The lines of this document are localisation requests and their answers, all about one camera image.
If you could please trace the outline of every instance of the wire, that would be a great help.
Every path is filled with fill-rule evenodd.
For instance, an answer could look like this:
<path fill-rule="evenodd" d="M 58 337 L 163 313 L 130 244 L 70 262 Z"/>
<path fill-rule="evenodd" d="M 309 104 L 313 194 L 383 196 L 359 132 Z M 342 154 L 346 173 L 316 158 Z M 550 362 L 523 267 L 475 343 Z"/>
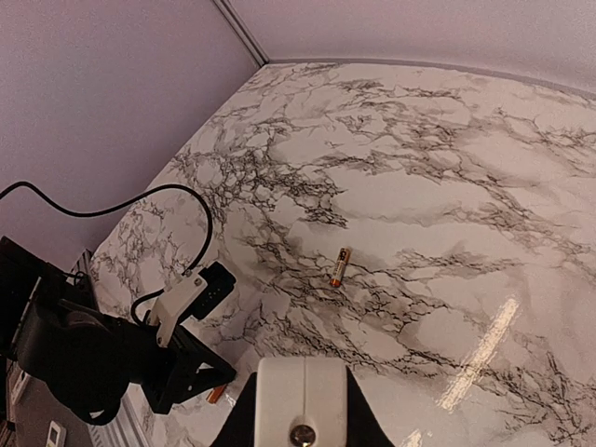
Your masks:
<path fill-rule="evenodd" d="M 203 242 L 203 246 L 201 247 L 201 250 L 198 252 L 198 255 L 195 257 L 195 259 L 193 260 L 192 263 L 190 263 L 188 265 L 188 267 L 186 267 L 185 272 L 188 272 L 190 270 L 193 270 L 198 263 L 201 262 L 201 259 L 203 259 L 203 256 L 205 256 L 205 253 L 207 252 L 207 249 L 209 248 L 209 245 L 211 243 L 211 239 L 213 238 L 213 216 L 211 215 L 211 210 L 209 208 L 209 205 L 207 204 L 207 202 L 205 201 L 205 199 L 194 189 L 189 188 L 188 186 L 185 186 L 183 184 L 177 184 L 177 183 L 167 183 L 167 184 L 162 184 L 160 186 L 157 186 L 153 189 L 150 189 L 149 191 L 145 191 L 144 193 L 133 197 L 129 200 L 127 200 L 126 202 L 123 202 L 119 205 L 115 205 L 111 208 L 108 208 L 106 210 L 99 210 L 99 211 L 92 211 L 92 212 L 79 212 L 79 211 L 72 211 L 72 210 L 68 210 L 65 207 L 62 207 L 61 205 L 59 205 L 58 203 L 56 203 L 54 200 L 52 200 L 51 198 L 49 198 L 46 194 L 44 194 L 43 191 L 41 191 L 37 186 L 35 186 L 32 183 L 29 182 L 16 182 L 11 184 L 8 188 L 6 188 L 4 191 L 2 191 L 0 193 L 0 200 L 2 200 L 4 197 L 6 197 L 8 194 L 10 194 L 11 192 L 13 192 L 16 189 L 19 188 L 27 188 L 30 189 L 31 191 L 33 191 L 34 193 L 36 193 L 38 196 L 40 196 L 46 203 L 48 203 L 48 205 L 52 208 L 54 208 L 55 210 L 60 211 L 63 214 L 66 214 L 67 216 L 71 216 L 71 217 L 77 217 L 77 218 L 93 218 L 93 217 L 100 217 L 100 216 L 104 216 L 106 214 L 110 214 L 112 212 L 118 211 L 118 210 L 122 210 L 126 207 L 129 207 L 130 205 L 132 205 L 133 203 L 136 203 L 140 200 L 143 200 L 146 197 L 149 197 L 155 193 L 158 193 L 160 191 L 164 191 L 167 189 L 177 189 L 179 191 L 184 191 L 185 193 L 190 194 L 191 196 L 193 196 L 196 200 L 198 200 L 198 202 L 201 204 L 201 206 L 203 207 L 203 210 L 205 211 L 205 216 L 207 218 L 207 234 L 205 235 L 205 242 Z M 157 296 L 161 295 L 164 292 L 163 289 L 159 290 L 159 291 L 154 291 L 153 293 L 149 293 L 148 295 L 142 296 L 141 298 L 138 298 L 133 304 L 132 307 L 130 308 L 130 315 L 132 317 L 132 319 L 139 324 L 140 326 L 143 326 L 144 323 L 141 321 L 141 319 L 137 316 L 136 314 L 136 310 L 137 307 L 146 302 L 149 301 L 153 298 L 156 298 Z"/>

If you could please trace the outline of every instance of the orange object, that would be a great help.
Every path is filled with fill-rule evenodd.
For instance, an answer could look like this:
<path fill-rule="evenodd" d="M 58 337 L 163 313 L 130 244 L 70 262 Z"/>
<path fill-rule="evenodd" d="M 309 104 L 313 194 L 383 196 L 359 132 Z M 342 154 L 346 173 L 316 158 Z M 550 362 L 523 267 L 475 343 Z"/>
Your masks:
<path fill-rule="evenodd" d="M 341 249 L 339 250 L 339 256 L 337 257 L 337 263 L 332 273 L 331 285 L 333 287 L 339 287 L 342 285 L 342 278 L 344 277 L 345 266 L 350 259 L 350 250 Z"/>
<path fill-rule="evenodd" d="M 218 386 L 217 388 L 214 388 L 207 396 L 207 402 L 211 403 L 211 404 L 217 403 L 217 401 L 220 399 L 223 392 L 225 391 L 226 387 L 227 387 L 227 384 Z"/>

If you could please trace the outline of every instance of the orange and black battery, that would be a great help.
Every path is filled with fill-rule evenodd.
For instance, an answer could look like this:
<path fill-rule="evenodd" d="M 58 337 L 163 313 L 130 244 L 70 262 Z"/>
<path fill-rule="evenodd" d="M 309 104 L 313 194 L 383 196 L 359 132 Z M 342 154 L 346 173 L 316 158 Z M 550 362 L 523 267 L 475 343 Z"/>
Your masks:
<path fill-rule="evenodd" d="M 333 268 L 331 284 L 333 287 L 339 287 L 342 285 L 342 278 L 344 277 L 345 266 L 350 259 L 350 250 L 341 249 L 339 250 L 339 256 L 337 257 L 337 263 Z"/>

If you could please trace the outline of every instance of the marble table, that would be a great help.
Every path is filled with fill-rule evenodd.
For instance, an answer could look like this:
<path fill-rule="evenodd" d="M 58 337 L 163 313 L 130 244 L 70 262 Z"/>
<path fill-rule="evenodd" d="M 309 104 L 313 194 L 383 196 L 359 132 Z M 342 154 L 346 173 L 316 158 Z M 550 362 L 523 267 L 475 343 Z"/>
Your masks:
<path fill-rule="evenodd" d="M 186 327 L 238 379 L 153 415 L 209 446 L 265 356 L 343 359 L 397 446 L 596 445 L 596 103 L 373 64 L 269 65 L 153 185 L 212 206 L 206 262 L 237 292 Z M 182 193 L 133 206 L 93 259 L 103 310 L 182 272 L 205 235 Z M 352 259 L 329 285 L 341 247 Z"/>

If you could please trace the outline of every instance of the screw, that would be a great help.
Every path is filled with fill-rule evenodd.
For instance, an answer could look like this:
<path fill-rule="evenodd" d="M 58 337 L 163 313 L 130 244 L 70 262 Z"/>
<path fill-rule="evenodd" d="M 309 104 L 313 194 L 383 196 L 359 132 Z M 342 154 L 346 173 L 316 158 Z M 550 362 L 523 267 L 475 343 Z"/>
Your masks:
<path fill-rule="evenodd" d="M 296 426 L 290 433 L 291 445 L 296 447 L 310 447 L 317 440 L 317 434 L 309 426 Z"/>

